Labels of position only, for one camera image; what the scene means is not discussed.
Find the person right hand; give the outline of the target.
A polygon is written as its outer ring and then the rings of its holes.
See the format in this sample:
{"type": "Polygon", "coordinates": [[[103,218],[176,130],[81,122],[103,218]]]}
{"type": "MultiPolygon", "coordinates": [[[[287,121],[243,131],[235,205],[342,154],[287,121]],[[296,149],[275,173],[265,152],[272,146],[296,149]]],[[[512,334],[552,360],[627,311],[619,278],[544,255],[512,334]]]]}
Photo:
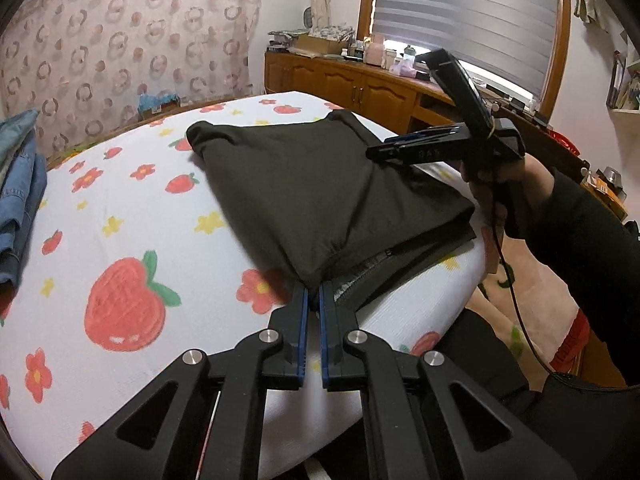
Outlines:
{"type": "Polygon", "coordinates": [[[554,188],[554,175],[532,155],[494,171],[480,171],[465,164],[461,165],[460,171],[484,210],[492,204],[508,210],[510,204],[516,203],[526,203],[536,209],[551,197],[554,188]]]}

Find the person right forearm black sleeve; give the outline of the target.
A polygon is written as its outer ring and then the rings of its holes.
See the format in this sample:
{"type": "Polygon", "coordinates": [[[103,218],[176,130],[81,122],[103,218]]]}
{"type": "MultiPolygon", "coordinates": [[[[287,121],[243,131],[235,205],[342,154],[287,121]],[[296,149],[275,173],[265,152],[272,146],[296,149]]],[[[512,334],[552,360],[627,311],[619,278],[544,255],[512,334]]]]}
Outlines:
{"type": "Polygon", "coordinates": [[[567,286],[627,385],[639,383],[639,241],[588,191],[559,171],[550,196],[509,212],[506,234],[567,286]]]}

